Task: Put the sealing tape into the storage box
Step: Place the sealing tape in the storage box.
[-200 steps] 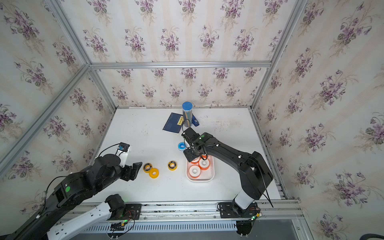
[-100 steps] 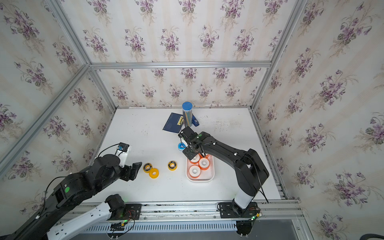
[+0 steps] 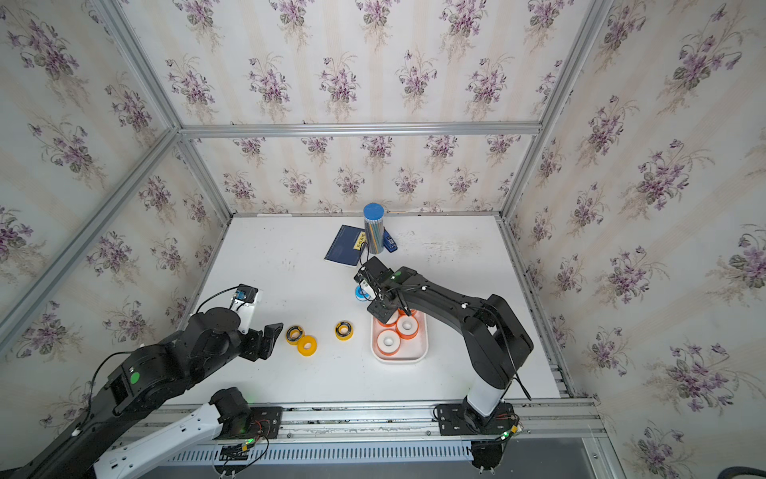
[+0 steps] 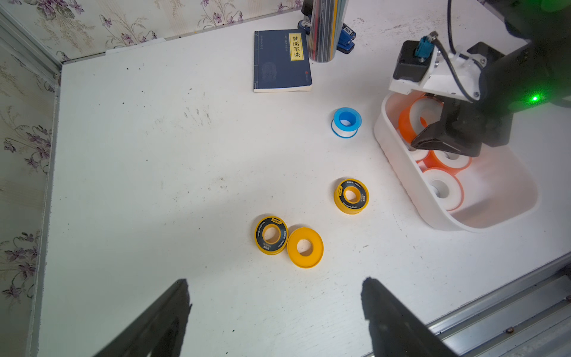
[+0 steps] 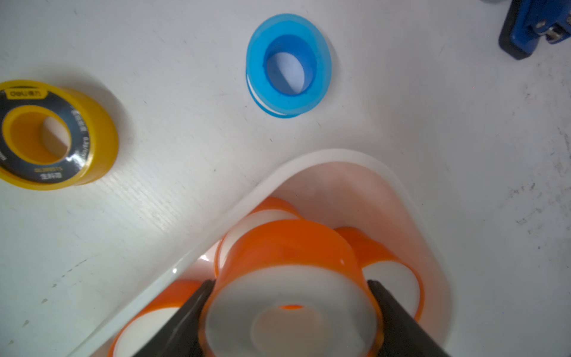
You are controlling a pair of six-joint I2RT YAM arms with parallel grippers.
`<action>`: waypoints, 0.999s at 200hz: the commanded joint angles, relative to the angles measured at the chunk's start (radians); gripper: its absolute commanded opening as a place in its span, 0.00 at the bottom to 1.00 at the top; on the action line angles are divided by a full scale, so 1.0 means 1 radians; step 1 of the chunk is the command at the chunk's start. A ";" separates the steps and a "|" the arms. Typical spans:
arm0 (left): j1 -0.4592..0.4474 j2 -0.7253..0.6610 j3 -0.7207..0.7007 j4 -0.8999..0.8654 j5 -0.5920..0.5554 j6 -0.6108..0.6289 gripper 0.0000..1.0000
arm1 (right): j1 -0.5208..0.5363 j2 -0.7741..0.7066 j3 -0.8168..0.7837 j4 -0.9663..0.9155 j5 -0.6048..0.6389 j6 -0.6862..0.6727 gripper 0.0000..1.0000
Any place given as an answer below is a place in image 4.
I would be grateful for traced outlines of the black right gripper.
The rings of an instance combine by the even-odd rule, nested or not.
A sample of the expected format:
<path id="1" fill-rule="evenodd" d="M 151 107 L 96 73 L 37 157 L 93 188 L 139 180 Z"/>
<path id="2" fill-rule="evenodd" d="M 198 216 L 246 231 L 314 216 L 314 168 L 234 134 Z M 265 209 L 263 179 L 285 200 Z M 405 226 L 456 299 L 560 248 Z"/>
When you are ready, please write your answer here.
<path id="1" fill-rule="evenodd" d="M 483 144 L 508 144 L 514 113 L 535 106 L 531 43 L 506 56 L 485 43 L 477 43 L 468 53 L 486 61 L 479 65 L 479 94 L 471 95 L 472 101 L 439 96 L 443 102 L 440 119 L 423 129 L 411 141 L 412 147 L 477 157 Z"/>

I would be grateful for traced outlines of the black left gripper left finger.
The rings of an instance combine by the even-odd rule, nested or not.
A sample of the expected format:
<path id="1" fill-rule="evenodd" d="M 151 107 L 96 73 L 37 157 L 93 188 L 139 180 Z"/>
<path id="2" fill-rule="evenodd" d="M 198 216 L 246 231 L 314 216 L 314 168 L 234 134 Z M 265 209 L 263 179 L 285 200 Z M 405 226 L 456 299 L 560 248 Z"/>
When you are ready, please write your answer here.
<path id="1" fill-rule="evenodd" d="M 98 356 L 179 356 L 192 309 L 188 283 L 177 280 Z"/>

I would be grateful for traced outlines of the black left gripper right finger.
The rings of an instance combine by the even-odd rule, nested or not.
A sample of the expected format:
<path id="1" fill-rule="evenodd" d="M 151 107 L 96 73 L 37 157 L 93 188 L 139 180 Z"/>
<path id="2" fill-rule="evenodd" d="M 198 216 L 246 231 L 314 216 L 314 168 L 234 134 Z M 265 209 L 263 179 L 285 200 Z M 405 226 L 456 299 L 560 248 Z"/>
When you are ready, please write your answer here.
<path id="1" fill-rule="evenodd" d="M 361 302 L 375 356 L 455 356 L 380 281 L 367 278 Z"/>

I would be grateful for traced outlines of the orange tape roll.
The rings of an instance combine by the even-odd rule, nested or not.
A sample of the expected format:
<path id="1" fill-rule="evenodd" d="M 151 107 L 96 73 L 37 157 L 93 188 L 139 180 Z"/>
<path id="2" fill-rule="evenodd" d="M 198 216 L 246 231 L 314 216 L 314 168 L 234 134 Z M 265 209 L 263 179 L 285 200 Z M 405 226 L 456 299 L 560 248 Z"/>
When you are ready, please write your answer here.
<path id="1" fill-rule="evenodd" d="M 412 146 L 410 146 L 410 144 L 408 143 L 404 143 L 408 153 L 410 154 L 410 156 L 412 157 L 412 159 L 415 162 L 422 162 L 424 161 L 431 153 L 430 150 L 421 150 L 421 149 L 415 149 Z"/>
<path id="2" fill-rule="evenodd" d="M 430 124 L 440 120 L 443 102 L 435 97 L 422 96 L 416 99 L 399 115 L 398 130 L 403 140 L 412 141 Z"/>
<path id="3" fill-rule="evenodd" d="M 442 209 L 454 211 L 462 205 L 465 194 L 462 184 L 455 176 L 440 168 L 430 168 L 422 173 L 422 177 Z"/>
<path id="4" fill-rule="evenodd" d="M 423 162 L 427 168 L 439 168 L 455 175 L 467 169 L 471 165 L 472 158 L 445 151 L 431 150 Z"/>

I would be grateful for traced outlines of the plain yellow tape roll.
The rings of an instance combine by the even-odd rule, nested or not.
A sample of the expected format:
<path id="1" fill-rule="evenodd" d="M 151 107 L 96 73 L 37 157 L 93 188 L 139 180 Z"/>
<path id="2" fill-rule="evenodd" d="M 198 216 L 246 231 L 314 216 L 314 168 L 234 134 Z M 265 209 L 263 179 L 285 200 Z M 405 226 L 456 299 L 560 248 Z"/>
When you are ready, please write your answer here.
<path id="1" fill-rule="evenodd" d="M 291 262 L 298 268 L 311 269 L 324 256 L 324 241 L 310 228 L 296 229 L 289 237 L 287 252 Z"/>

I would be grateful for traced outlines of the yellow black tape roll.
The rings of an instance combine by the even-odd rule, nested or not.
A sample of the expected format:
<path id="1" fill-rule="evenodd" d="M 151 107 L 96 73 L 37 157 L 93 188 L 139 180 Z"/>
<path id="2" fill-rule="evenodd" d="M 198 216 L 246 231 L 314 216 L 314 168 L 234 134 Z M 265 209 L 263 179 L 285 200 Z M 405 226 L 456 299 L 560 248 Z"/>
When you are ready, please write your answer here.
<path id="1" fill-rule="evenodd" d="M 276 255 L 281 253 L 288 241 L 288 227 L 279 217 L 264 217 L 258 223 L 254 232 L 254 242 L 264 254 Z"/>
<path id="2" fill-rule="evenodd" d="M 334 191 L 336 207 L 343 213 L 355 215 L 361 213 L 370 201 L 367 187 L 360 181 L 348 178 L 340 182 Z"/>

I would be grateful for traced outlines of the blue sealing tape roll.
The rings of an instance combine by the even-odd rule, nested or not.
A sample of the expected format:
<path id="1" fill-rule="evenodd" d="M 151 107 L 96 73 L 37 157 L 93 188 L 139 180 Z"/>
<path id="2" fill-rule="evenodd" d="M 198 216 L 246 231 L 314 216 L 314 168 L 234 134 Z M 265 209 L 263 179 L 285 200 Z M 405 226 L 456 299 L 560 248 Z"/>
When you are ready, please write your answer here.
<path id="1" fill-rule="evenodd" d="M 353 138 L 361 125 L 361 115 L 349 107 L 337 109 L 331 122 L 332 131 L 340 138 Z"/>

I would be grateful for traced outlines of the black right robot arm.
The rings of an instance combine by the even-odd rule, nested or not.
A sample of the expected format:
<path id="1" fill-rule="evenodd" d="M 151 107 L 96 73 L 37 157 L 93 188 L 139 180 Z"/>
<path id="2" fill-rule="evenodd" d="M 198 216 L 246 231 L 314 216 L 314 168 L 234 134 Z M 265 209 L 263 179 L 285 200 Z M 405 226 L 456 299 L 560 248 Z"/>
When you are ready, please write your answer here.
<path id="1" fill-rule="evenodd" d="M 526 44 L 503 55 L 485 43 L 463 54 L 436 32 L 413 41 L 402 53 L 425 66 L 440 55 L 452 79 L 440 119 L 413 136 L 411 147 L 477 157 L 483 145 L 501 147 L 511 136 L 513 115 L 544 104 L 570 106 L 570 2 L 489 1 L 507 31 Z"/>

